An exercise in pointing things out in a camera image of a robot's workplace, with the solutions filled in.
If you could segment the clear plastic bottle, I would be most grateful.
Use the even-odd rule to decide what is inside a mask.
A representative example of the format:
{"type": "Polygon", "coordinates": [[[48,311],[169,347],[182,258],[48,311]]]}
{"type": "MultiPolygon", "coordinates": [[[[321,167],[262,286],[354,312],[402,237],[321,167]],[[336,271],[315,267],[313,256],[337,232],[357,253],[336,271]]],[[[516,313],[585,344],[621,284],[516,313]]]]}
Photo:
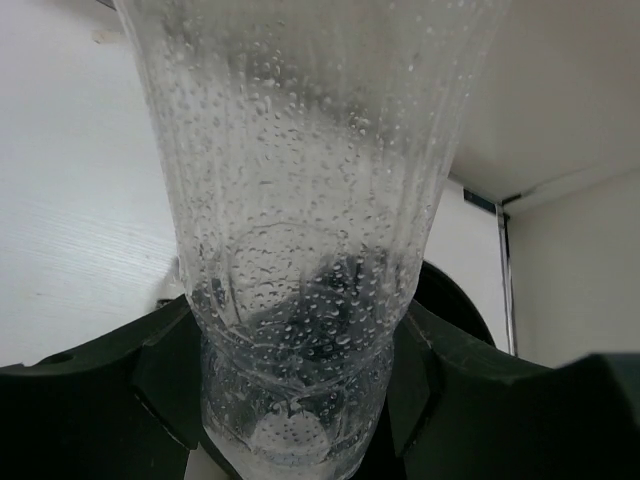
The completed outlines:
{"type": "Polygon", "coordinates": [[[505,1],[119,1],[244,479],[346,479],[373,436],[505,1]]]}

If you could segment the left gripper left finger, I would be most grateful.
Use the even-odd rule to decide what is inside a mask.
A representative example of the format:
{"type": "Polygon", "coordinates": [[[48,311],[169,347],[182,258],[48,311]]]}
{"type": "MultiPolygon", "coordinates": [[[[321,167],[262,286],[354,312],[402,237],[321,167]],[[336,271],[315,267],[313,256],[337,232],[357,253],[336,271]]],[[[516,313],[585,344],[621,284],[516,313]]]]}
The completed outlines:
{"type": "Polygon", "coordinates": [[[198,446],[200,331],[184,297],[1,370],[4,479],[182,479],[198,446]]]}

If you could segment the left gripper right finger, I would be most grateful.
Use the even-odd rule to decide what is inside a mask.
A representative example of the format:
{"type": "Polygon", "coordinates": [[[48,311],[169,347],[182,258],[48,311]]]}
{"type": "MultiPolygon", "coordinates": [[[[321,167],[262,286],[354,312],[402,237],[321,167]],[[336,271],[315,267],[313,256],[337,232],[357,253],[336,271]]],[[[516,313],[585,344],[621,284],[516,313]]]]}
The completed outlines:
{"type": "Polygon", "coordinates": [[[410,479],[635,479],[639,358],[548,368],[412,303],[395,335],[392,438],[410,479]]]}

